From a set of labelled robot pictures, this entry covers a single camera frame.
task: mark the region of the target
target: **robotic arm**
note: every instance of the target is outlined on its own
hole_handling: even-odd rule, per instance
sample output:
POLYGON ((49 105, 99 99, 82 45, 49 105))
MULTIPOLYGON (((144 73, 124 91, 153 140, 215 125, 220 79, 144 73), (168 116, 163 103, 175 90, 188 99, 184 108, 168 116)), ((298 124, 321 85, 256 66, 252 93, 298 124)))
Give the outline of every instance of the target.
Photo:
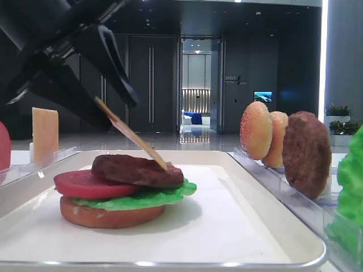
POLYGON ((27 91, 51 100, 90 124, 111 123, 82 87, 65 60, 79 53, 110 82, 129 107, 138 103, 103 23, 128 0, 0 0, 0 29, 20 53, 0 74, 0 106, 27 91))

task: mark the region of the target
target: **reflective floor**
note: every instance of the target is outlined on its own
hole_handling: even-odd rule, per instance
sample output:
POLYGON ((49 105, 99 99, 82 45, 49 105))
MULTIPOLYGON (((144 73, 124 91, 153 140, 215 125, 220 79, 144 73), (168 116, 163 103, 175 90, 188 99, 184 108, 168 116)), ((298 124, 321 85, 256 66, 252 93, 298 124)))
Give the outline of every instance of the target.
MULTIPOLYGON (((217 134, 207 126, 183 126, 180 134, 139 133, 157 150, 220 150, 240 148, 238 134, 217 134)), ((13 150, 29 150, 31 140, 13 141, 13 150)), ((77 146, 78 150, 140 149, 120 133, 61 134, 60 149, 77 146)), ((333 153, 347 153, 348 147, 332 147, 333 153)))

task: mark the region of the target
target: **monitor screen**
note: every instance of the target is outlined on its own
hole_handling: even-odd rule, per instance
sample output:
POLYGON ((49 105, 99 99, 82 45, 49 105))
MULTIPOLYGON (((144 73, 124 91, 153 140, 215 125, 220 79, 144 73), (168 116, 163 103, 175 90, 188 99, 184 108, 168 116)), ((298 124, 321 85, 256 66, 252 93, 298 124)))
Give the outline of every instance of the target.
POLYGON ((255 92, 255 101, 270 103, 272 101, 272 92, 255 92))

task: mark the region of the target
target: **potted plant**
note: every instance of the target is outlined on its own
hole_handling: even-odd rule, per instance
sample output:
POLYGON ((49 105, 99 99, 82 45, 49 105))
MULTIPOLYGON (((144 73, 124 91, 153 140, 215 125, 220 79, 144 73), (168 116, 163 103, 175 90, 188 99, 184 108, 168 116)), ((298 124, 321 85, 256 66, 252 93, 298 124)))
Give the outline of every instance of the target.
POLYGON ((330 144, 332 146, 347 146, 358 129, 358 123, 352 121, 346 123, 340 121, 331 122, 330 130, 332 135, 330 135, 330 144))
POLYGON ((341 123, 346 123, 351 120, 351 110, 347 105, 342 105, 340 107, 334 106, 332 103, 329 107, 326 108, 324 124, 329 129, 330 123, 334 121, 339 121, 341 123))

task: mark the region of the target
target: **green lettuce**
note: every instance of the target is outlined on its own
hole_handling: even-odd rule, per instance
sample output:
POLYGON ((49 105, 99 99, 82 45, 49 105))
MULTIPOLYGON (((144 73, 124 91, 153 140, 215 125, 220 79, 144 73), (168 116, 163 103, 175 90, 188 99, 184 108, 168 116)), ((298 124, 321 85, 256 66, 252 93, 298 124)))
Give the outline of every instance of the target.
POLYGON ((343 187, 338 198, 337 211, 350 219, 336 218, 327 226, 328 237, 341 245, 354 258, 357 256, 358 224, 363 228, 363 126, 349 143, 349 154, 339 163, 337 180, 343 187))
POLYGON ((134 195, 112 199, 73 198, 78 205, 85 205, 108 211, 125 211, 175 204, 184 196, 190 196, 197 190, 197 185, 184 179, 179 188, 148 188, 134 195))

